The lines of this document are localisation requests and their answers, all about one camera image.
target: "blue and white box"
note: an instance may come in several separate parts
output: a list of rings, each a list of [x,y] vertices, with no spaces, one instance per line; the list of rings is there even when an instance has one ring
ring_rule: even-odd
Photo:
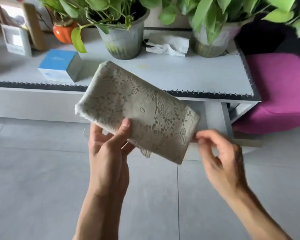
[[[72,83],[76,81],[81,66],[78,52],[51,49],[38,69],[48,80]]]

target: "magenta stool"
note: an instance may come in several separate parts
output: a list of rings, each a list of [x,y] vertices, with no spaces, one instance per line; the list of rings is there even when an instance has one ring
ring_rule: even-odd
[[[294,54],[257,54],[247,62],[262,103],[236,121],[234,129],[267,134],[300,126],[300,57]]]

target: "gray plant pot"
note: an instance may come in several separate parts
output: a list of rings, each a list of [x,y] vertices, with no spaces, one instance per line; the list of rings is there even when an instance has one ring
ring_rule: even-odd
[[[143,29],[145,19],[149,16],[150,10],[131,24],[127,30],[109,29],[109,34],[105,34],[98,28],[100,36],[108,49],[108,52],[116,59],[130,60],[140,54],[143,42]]]
[[[226,23],[219,36],[211,44],[208,44],[206,28],[201,26],[200,32],[192,30],[190,47],[196,54],[206,58],[224,55],[230,41],[237,36],[243,25],[251,21],[252,19],[236,23]]]

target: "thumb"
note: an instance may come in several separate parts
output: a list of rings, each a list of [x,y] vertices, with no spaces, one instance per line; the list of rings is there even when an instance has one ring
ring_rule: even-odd
[[[207,143],[207,141],[204,138],[201,138],[198,141],[198,146],[201,155],[201,160],[204,166],[206,165],[217,166],[218,165],[217,159],[212,152],[211,145]]]
[[[112,145],[121,146],[128,140],[131,134],[131,121],[128,118],[125,118],[116,134],[109,140],[109,143]]]

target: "crumpled tissue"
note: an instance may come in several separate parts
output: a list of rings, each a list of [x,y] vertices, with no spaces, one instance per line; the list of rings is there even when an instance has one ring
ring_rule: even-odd
[[[147,52],[185,57],[189,49],[189,39],[152,33],[149,35],[149,40],[146,45],[153,46],[147,47],[145,49]]]

